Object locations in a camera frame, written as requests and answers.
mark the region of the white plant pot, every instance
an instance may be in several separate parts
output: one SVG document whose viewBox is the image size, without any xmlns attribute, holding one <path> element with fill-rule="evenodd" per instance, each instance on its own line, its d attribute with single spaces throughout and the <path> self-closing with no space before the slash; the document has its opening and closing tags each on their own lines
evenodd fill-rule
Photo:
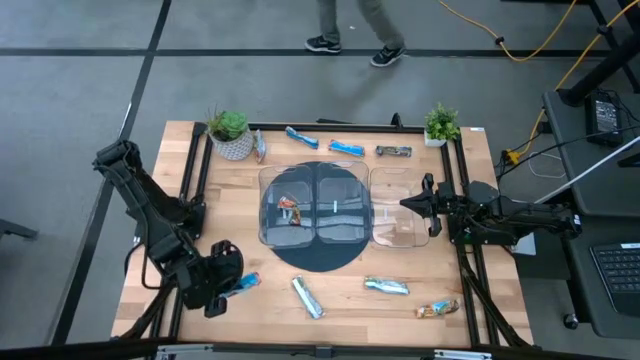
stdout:
<svg viewBox="0 0 640 360">
<path fill-rule="evenodd" d="M 424 130 L 424 144 L 428 147 L 440 147 L 447 143 L 447 140 L 437 140 L 429 137 L 427 130 Z"/>
<path fill-rule="evenodd" d="M 216 152 L 227 160 L 244 160 L 253 151 L 253 135 L 250 130 L 228 142 L 220 141 L 211 134 L 209 137 L 216 147 Z"/>
</svg>

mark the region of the small green plant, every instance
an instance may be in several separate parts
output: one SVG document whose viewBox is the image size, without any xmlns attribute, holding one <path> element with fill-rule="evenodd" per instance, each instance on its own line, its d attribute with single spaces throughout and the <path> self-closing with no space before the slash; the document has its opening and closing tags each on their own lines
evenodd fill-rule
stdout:
<svg viewBox="0 0 640 360">
<path fill-rule="evenodd" d="M 233 111 L 207 110 L 207 132 L 217 140 L 223 142 L 233 141 L 249 129 L 247 115 Z"/>
<path fill-rule="evenodd" d="M 460 135 L 460 129 L 456 125 L 458 112 L 453 109 L 447 109 L 438 103 L 438 107 L 431 110 L 425 116 L 425 129 L 429 134 L 429 138 L 434 140 L 452 140 Z"/>
</svg>

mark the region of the silver wrapper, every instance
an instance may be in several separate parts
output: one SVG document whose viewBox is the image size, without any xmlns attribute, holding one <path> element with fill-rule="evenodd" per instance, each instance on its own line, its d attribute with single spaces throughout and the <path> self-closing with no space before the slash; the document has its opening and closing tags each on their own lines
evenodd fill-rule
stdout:
<svg viewBox="0 0 640 360">
<path fill-rule="evenodd" d="M 382 291 L 386 294 L 409 295 L 409 288 L 406 284 L 392 280 L 366 277 L 364 278 L 364 287 Z"/>
<path fill-rule="evenodd" d="M 307 311 L 314 319 L 320 319 L 324 316 L 324 310 L 322 310 L 322 306 L 313 298 L 311 295 L 311 291 L 307 288 L 307 285 L 304 283 L 302 276 L 298 275 L 293 278 L 291 281 L 293 284 L 293 288 L 298 293 L 300 300 L 304 304 L 304 307 L 307 308 Z"/>
</svg>

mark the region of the metal bracket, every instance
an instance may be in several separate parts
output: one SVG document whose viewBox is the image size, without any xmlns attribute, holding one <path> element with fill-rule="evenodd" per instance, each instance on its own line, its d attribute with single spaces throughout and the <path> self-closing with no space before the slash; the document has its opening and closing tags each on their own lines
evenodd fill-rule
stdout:
<svg viewBox="0 0 640 360">
<path fill-rule="evenodd" d="M 476 353 L 470 351 L 435 350 L 434 359 L 443 360 L 491 360 L 489 353 Z"/>
<path fill-rule="evenodd" d="M 158 346 L 156 360 L 168 359 L 170 355 L 213 352 L 213 344 L 188 344 Z"/>
<path fill-rule="evenodd" d="M 314 357 L 320 359 L 331 359 L 333 357 L 333 348 L 331 346 L 316 346 Z"/>
<path fill-rule="evenodd" d="M 395 126 L 396 130 L 401 131 L 404 125 L 402 125 L 402 119 L 400 119 L 400 114 L 394 113 L 391 118 L 391 126 Z"/>
</svg>

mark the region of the blue wrapper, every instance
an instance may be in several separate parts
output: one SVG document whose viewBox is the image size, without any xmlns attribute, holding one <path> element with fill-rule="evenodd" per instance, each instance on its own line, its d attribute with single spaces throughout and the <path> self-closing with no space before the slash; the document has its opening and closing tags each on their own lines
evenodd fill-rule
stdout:
<svg viewBox="0 0 640 360">
<path fill-rule="evenodd" d="M 340 151 L 353 156 L 364 157 L 364 148 L 360 145 L 343 144 L 339 141 L 331 140 L 329 150 Z"/>
<path fill-rule="evenodd" d="M 297 131 L 295 131 L 291 126 L 287 126 L 284 129 L 284 132 L 287 134 L 288 137 L 294 139 L 294 140 L 298 140 L 301 143 L 309 146 L 312 149 L 317 149 L 318 148 L 318 139 L 314 139 L 312 137 L 308 137 L 308 136 L 304 136 L 302 134 L 298 134 Z"/>
<path fill-rule="evenodd" d="M 242 279 L 240 279 L 240 281 L 238 282 L 238 285 L 236 285 L 231 291 L 227 291 L 220 296 L 230 298 L 233 295 L 240 294 L 241 292 L 245 292 L 252 287 L 259 285 L 260 282 L 260 275 L 257 272 L 252 272 L 248 275 L 243 276 Z"/>
</svg>

